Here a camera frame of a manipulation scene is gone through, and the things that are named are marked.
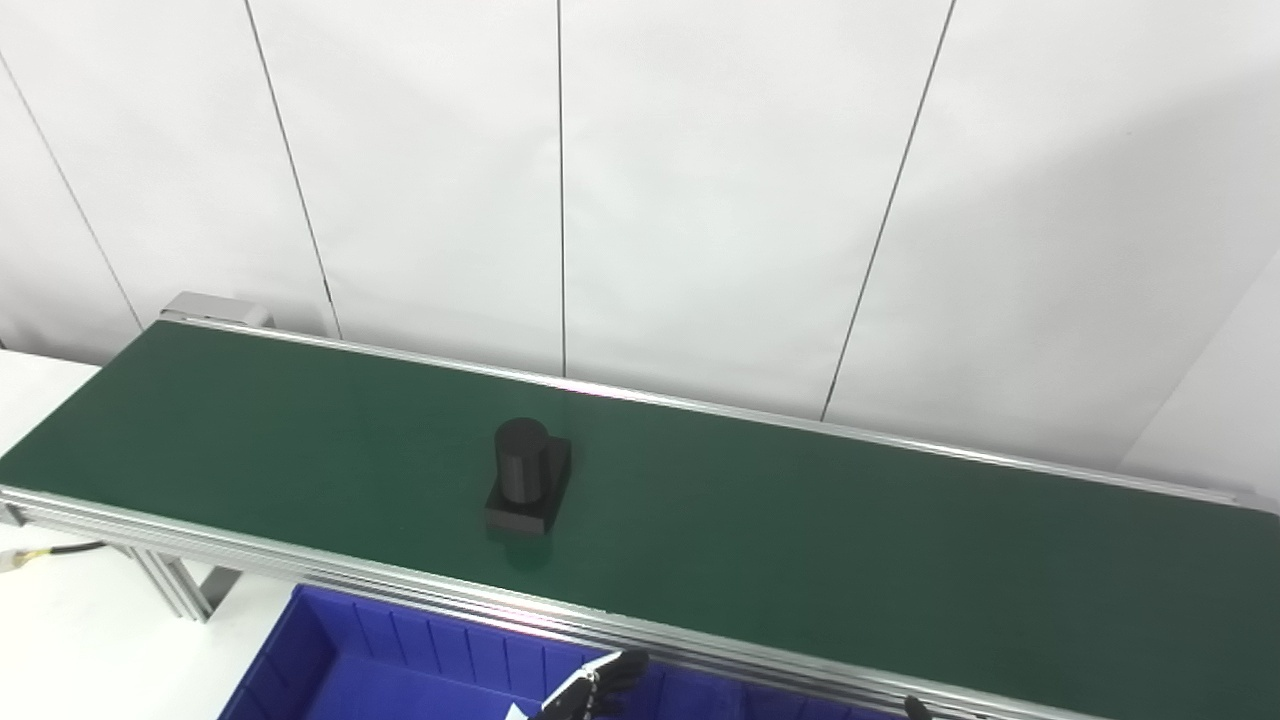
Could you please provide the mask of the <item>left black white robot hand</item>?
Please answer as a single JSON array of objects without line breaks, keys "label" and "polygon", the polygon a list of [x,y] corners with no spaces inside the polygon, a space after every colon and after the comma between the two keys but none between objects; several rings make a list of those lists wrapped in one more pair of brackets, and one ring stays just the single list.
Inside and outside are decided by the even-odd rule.
[{"label": "left black white robot hand", "polygon": [[584,664],[543,701],[532,719],[621,717],[623,696],[636,687],[650,664],[643,650],[623,650]]}]

